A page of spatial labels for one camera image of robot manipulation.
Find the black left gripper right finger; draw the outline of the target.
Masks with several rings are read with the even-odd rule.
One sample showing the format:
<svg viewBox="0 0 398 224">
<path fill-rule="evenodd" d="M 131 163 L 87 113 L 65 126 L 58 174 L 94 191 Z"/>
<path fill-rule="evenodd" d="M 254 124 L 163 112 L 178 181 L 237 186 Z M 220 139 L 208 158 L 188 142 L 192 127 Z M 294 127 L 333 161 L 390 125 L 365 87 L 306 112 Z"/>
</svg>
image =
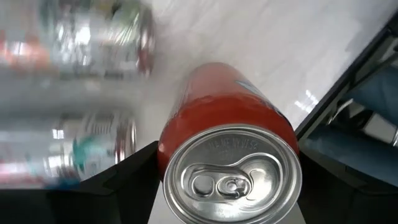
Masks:
<svg viewBox="0 0 398 224">
<path fill-rule="evenodd" d="M 318 153 L 301 152 L 300 162 L 307 224 L 398 224 L 398 187 Z"/>
</svg>

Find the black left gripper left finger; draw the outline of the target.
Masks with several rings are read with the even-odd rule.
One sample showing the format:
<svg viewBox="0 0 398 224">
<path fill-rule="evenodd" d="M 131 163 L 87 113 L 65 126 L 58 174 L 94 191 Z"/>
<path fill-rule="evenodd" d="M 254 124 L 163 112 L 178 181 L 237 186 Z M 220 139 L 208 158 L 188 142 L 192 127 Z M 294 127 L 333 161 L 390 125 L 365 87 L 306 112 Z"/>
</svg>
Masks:
<svg viewBox="0 0 398 224">
<path fill-rule="evenodd" d="M 0 190 L 0 224 L 147 224 L 160 182 L 157 145 L 71 189 Z"/>
</svg>

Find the red Fanta can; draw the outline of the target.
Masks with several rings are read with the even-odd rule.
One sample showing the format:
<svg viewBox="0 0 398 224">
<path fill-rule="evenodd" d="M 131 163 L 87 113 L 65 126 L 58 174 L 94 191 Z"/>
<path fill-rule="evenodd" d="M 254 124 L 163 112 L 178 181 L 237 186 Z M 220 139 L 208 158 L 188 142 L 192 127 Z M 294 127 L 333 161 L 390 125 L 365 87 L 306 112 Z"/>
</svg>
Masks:
<svg viewBox="0 0 398 224">
<path fill-rule="evenodd" d="M 185 79 L 157 160 L 165 200 L 184 224 L 277 224 L 302 187 L 289 120 L 225 63 Z"/>
</svg>

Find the person's leg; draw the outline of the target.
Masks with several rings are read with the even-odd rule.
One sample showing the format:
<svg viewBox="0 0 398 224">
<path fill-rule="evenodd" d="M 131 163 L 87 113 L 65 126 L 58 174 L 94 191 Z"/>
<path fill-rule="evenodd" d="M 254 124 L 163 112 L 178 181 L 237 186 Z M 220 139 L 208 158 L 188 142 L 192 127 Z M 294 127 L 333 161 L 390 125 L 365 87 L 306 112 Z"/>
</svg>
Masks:
<svg viewBox="0 0 398 224">
<path fill-rule="evenodd" d="M 398 68 L 382 69 L 343 99 L 364 106 L 398 128 Z M 398 149 L 390 144 L 326 124 L 318 126 L 304 146 L 398 187 Z"/>
</svg>

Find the tall silver can teal palm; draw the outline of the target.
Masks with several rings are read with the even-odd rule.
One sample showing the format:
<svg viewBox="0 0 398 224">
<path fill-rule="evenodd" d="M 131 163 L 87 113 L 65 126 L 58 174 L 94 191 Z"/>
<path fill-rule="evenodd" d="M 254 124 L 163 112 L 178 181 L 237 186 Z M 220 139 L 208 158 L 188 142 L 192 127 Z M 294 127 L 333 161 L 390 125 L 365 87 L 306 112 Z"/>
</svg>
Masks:
<svg viewBox="0 0 398 224">
<path fill-rule="evenodd" d="M 126 111 L 0 118 L 0 189 L 68 189 L 136 151 Z"/>
</svg>

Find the tall silver can red print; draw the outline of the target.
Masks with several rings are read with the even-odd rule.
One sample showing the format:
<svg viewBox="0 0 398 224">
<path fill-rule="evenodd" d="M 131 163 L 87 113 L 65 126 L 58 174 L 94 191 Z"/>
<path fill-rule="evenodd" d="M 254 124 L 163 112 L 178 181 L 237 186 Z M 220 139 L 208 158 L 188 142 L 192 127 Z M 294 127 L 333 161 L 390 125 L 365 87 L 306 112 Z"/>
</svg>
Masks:
<svg viewBox="0 0 398 224">
<path fill-rule="evenodd" d="M 147 77 L 154 47 L 141 0 L 0 0 L 0 70 L 13 75 Z"/>
</svg>

